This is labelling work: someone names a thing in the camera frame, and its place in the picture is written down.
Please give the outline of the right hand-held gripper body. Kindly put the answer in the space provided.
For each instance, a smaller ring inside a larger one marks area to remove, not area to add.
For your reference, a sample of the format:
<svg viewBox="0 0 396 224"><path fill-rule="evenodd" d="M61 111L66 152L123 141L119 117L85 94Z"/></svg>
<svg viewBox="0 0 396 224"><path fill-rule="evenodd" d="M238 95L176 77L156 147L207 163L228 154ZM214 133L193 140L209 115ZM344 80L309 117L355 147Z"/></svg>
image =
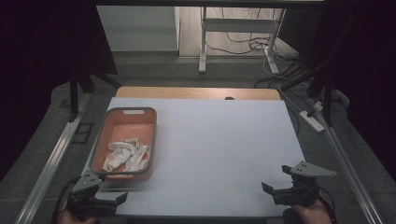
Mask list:
<svg viewBox="0 0 396 224"><path fill-rule="evenodd" d="M300 161L291 167L291 183L289 189L274 189L272 194L275 204L310 206L318 198L317 176L336 176L331 171L307 161Z"/></svg>

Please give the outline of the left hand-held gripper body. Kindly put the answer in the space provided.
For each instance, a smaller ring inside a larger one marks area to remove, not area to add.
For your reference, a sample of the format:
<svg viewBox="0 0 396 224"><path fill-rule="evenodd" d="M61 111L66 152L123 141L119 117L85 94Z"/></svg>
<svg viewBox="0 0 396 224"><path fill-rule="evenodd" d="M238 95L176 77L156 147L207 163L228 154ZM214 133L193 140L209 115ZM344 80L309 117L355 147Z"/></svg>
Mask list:
<svg viewBox="0 0 396 224"><path fill-rule="evenodd" d="M117 201L95 197L102 184L91 170L82 174L67 198L67 209L75 217L111 217L117 211Z"/></svg>

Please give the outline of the white fruit print cloth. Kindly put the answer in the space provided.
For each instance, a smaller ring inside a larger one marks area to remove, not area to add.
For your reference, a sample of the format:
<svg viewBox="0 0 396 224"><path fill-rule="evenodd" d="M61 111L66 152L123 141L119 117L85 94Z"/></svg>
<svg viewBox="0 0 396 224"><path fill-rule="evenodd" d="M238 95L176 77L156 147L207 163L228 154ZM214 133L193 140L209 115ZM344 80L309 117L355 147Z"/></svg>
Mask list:
<svg viewBox="0 0 396 224"><path fill-rule="evenodd" d="M113 172L122 165L123 172L138 172L149 165L151 145L144 145L137 138L113 142L107 148L111 151L103 164L107 172Z"/></svg>

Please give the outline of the orange plastic basket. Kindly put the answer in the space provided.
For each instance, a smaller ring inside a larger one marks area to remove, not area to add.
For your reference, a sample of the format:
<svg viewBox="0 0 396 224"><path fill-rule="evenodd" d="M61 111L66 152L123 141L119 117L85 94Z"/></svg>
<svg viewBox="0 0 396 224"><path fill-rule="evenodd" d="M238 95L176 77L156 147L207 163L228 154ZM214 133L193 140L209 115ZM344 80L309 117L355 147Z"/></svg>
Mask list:
<svg viewBox="0 0 396 224"><path fill-rule="evenodd" d="M153 173L153 156L155 152L155 134L157 113L151 107L117 107L106 113L105 120L97 135L89 168L97 175L105 175L107 179L129 179L133 181L147 180ZM103 169L106 157L111 153L107 148L110 143L137 138L144 145L151 145L148 167L138 172L123 172L124 165L113 172Z"/></svg>

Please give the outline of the person's right hand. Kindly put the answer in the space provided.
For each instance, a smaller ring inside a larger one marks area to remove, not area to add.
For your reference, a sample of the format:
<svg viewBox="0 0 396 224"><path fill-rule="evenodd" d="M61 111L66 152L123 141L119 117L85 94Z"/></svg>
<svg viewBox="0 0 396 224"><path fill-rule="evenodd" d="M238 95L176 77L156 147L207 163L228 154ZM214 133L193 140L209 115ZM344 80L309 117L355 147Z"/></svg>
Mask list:
<svg viewBox="0 0 396 224"><path fill-rule="evenodd" d="M295 204L291 208L300 216L304 224L332 224L326 207L319 200L308 207Z"/></svg>

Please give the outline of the person's left hand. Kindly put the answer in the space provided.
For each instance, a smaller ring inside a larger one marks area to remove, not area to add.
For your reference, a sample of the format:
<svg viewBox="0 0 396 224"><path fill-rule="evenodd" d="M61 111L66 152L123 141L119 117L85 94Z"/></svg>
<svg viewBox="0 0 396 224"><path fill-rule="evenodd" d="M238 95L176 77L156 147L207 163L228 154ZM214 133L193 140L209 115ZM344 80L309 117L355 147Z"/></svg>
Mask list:
<svg viewBox="0 0 396 224"><path fill-rule="evenodd" d="M84 220L80 220L73 216L67 209L67 203L62 206L62 211L58 214L57 224L96 224L98 219L96 217L88 217Z"/></svg>

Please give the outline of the white power strip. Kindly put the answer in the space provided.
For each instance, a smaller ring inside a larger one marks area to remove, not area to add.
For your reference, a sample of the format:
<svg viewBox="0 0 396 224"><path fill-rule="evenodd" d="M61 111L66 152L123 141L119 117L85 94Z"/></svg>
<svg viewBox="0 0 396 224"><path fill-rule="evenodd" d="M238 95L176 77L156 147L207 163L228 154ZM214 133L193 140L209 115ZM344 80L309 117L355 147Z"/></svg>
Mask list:
<svg viewBox="0 0 396 224"><path fill-rule="evenodd" d="M313 117L314 112L302 111L300 117L317 133L325 130L325 128Z"/></svg>

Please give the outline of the black metal stand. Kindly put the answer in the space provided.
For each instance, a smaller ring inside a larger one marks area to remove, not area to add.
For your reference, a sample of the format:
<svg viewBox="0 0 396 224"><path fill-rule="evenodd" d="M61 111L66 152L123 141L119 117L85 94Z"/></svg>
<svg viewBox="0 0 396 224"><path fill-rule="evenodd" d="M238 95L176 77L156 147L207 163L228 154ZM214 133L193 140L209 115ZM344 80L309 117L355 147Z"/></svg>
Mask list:
<svg viewBox="0 0 396 224"><path fill-rule="evenodd" d="M315 67L306 75L303 75L302 77L298 77L295 80L291 81L290 83L281 85L279 87L280 91L286 91L312 77L314 81L309 85L306 92L308 93L309 96L316 97L318 96L321 90L324 90L324 94L323 94L324 108L322 114L325 123L328 124L330 127L332 127L331 106L332 106L333 77L329 72L329 68L336 56L336 53L342 47L342 44L346 39L350 29L353 27L353 24L356 21L356 19L357 17L354 14L351 14L349 16L349 18L346 20L346 22L340 29L338 36L335 38L332 46L330 47L328 54L326 55L324 60L320 63L320 65Z"/></svg>
<svg viewBox="0 0 396 224"><path fill-rule="evenodd" d="M78 116L78 86L80 86L84 93L93 93L94 84L91 75L100 78L105 83L112 87L119 89L122 84L112 79L98 69L83 63L74 63L69 72L69 87L70 87L70 122L74 122Z"/></svg>

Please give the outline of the wooden table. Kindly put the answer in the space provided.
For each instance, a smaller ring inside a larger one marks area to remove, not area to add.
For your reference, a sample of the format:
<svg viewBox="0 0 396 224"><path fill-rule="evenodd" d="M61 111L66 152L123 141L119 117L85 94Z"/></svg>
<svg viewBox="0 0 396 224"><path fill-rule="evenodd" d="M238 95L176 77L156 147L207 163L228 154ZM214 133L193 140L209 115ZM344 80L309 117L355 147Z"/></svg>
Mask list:
<svg viewBox="0 0 396 224"><path fill-rule="evenodd" d="M158 99L217 99L225 100L279 100L278 91L272 89L236 88L181 88L181 87L121 87L118 98Z"/></svg>

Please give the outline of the dark curtain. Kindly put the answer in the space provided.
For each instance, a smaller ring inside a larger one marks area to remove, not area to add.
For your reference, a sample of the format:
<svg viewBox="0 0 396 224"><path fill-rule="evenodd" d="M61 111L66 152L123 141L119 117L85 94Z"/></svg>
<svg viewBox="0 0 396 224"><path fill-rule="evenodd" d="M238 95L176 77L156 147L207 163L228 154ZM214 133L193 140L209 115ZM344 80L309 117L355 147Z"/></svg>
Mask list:
<svg viewBox="0 0 396 224"><path fill-rule="evenodd" d="M349 99L347 118L396 181L396 0L319 2L289 8L280 38L314 68L349 15L359 13L326 71Z"/></svg>
<svg viewBox="0 0 396 224"><path fill-rule="evenodd" d="M116 72L95 0L0 0L0 181L56 87Z"/></svg>

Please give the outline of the aluminium rail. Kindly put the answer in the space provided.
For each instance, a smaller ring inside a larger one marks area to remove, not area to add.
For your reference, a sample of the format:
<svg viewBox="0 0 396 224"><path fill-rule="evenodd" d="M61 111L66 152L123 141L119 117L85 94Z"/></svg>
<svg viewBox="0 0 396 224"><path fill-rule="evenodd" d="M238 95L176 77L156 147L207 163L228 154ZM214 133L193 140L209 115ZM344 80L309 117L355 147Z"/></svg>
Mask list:
<svg viewBox="0 0 396 224"><path fill-rule="evenodd" d="M40 173L33 189L30 192L24 206L18 214L14 224L31 224L39 205L49 189L50 183L58 169L58 166L71 143L71 139L77 130L78 125L83 117L86 106L92 97L91 93L83 93L78 102L78 113L74 121L68 121L64 130L58 139L54 149L52 150L49 158Z"/></svg>
<svg viewBox="0 0 396 224"><path fill-rule="evenodd" d="M358 177L356 170L354 169L349 157L347 156L343 145L341 144L335 130L333 127L330 127L324 117L321 115L321 112L314 107L314 111L318 121L325 128L325 134L328 138L332 151L343 170L346 180L351 187L351 190L357 197L357 201L361 206L361 210L365 215L369 224L384 224L381 216L378 213L378 210L368 193L366 187L364 187L361 179Z"/></svg>

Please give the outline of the black floor socket frame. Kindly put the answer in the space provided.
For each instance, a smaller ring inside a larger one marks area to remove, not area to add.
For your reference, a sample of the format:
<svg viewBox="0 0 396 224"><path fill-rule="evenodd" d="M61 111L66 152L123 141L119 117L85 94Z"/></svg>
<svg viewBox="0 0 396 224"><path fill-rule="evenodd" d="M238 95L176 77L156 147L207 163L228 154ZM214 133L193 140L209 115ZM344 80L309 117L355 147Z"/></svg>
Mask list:
<svg viewBox="0 0 396 224"><path fill-rule="evenodd" d="M72 144L77 144L77 145L85 145L92 133L92 126L93 124L91 122L89 123L80 123L74 133L74 136L72 137Z"/></svg>

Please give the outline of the white desk frame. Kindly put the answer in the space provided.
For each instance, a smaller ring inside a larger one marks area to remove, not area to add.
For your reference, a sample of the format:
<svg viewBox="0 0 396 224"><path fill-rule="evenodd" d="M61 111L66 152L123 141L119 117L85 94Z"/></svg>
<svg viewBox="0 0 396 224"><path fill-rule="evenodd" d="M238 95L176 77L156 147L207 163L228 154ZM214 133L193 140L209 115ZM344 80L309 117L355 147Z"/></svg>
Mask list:
<svg viewBox="0 0 396 224"><path fill-rule="evenodd" d="M206 49L208 47L206 44L207 33L256 33L269 35L269 42L263 48L263 52L271 72L278 74L279 70L275 62L274 47L285 11L285 8L276 8L273 19L209 18L207 17L207 7L202 7L199 73L204 74L206 71Z"/></svg>

